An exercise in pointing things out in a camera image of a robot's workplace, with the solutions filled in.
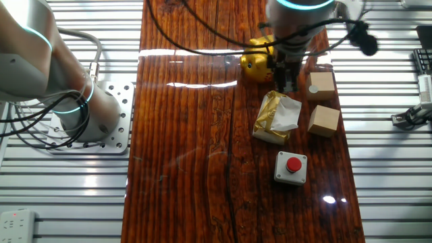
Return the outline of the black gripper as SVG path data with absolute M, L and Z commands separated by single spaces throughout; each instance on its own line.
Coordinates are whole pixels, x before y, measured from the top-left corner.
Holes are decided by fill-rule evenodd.
M 297 77 L 302 66 L 300 57 L 290 57 L 286 55 L 277 55 L 275 58 L 274 78 L 277 80 L 276 88 L 280 93 L 297 92 Z

